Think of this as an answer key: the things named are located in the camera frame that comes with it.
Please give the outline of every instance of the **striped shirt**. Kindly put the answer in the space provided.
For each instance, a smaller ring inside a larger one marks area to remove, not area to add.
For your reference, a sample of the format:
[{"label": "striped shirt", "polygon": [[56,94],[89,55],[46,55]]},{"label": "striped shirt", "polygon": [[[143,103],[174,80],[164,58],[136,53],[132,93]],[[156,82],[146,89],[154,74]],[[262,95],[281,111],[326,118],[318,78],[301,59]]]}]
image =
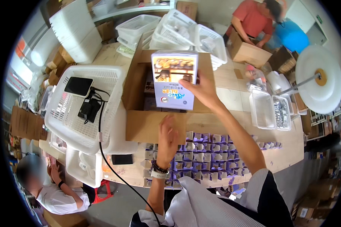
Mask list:
[{"label": "striped shirt", "polygon": [[[242,227],[293,226],[288,208],[278,192],[273,174],[258,170],[250,178],[240,204],[209,192],[195,180],[179,179],[183,189],[175,195],[165,215],[158,215],[162,226]],[[157,227],[153,212],[140,210],[130,227]]]}]

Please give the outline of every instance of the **man in red shirt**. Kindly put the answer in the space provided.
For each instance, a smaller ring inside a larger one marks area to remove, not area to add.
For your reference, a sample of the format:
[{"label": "man in red shirt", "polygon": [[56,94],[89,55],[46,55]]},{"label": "man in red shirt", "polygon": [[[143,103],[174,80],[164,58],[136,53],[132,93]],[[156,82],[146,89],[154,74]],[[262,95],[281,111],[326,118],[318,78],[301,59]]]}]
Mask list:
[{"label": "man in red shirt", "polygon": [[282,6],[275,0],[264,0],[263,3],[253,0],[243,1],[233,13],[231,25],[224,34],[225,44],[229,39],[232,29],[236,29],[244,42],[251,45],[255,44],[249,39],[255,38],[260,32],[264,32],[263,39],[256,44],[261,48],[272,37],[273,26],[272,21],[279,22],[282,18]]}]

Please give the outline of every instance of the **red plastic stool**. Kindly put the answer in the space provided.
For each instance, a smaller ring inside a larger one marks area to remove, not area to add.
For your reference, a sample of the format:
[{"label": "red plastic stool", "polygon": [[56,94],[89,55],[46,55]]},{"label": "red plastic stool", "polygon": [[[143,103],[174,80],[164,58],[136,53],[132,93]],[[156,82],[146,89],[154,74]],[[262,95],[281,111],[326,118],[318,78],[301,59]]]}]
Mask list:
[{"label": "red plastic stool", "polygon": [[102,202],[102,201],[107,200],[108,198],[113,197],[113,193],[112,193],[111,190],[110,190],[110,181],[103,179],[103,180],[101,181],[101,186],[103,186],[103,185],[106,185],[107,196],[106,196],[106,197],[99,197],[99,196],[97,195],[97,189],[98,189],[98,188],[95,188],[95,201],[94,201],[92,204],[100,203],[100,202]]}]

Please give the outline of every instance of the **black bracelet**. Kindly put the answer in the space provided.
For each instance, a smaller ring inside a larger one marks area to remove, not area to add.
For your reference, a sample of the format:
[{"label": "black bracelet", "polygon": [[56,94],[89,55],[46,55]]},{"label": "black bracelet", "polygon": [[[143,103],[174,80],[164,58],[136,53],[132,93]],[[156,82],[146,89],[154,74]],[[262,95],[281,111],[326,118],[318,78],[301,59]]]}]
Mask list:
[{"label": "black bracelet", "polygon": [[160,167],[157,165],[157,162],[156,162],[156,161],[153,162],[153,169],[156,170],[156,171],[159,172],[159,173],[168,173],[168,172],[169,172],[169,168],[167,168],[166,170],[160,168]]},{"label": "black bracelet", "polygon": [[58,184],[58,187],[59,187],[59,189],[61,189],[61,185],[63,184],[64,182],[61,180],[61,182],[59,182],[59,184]]}]

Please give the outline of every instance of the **smartphone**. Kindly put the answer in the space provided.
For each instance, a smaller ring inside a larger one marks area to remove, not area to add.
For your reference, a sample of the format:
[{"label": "smartphone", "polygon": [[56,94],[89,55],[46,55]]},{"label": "smartphone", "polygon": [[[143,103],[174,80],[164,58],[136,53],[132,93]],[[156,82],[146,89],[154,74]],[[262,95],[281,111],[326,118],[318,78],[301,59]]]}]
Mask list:
[{"label": "smartphone", "polygon": [[128,165],[133,164],[132,154],[113,154],[111,156],[113,165]]},{"label": "smartphone", "polygon": [[93,84],[93,79],[71,77],[64,89],[65,92],[86,98],[90,93],[90,88]]}]

